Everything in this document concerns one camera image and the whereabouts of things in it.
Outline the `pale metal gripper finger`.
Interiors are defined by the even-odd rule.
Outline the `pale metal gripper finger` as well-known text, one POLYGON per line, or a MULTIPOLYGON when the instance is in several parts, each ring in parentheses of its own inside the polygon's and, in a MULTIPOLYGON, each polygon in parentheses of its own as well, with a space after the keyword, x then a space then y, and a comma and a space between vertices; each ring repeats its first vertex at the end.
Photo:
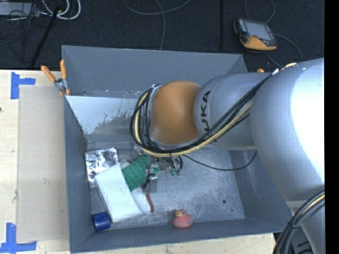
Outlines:
POLYGON ((147 192, 148 193, 155 193, 155 192, 157 192, 157 182, 158 182, 158 176, 156 176, 156 175, 149 175, 149 177, 148 177, 148 184, 147 184, 147 192))

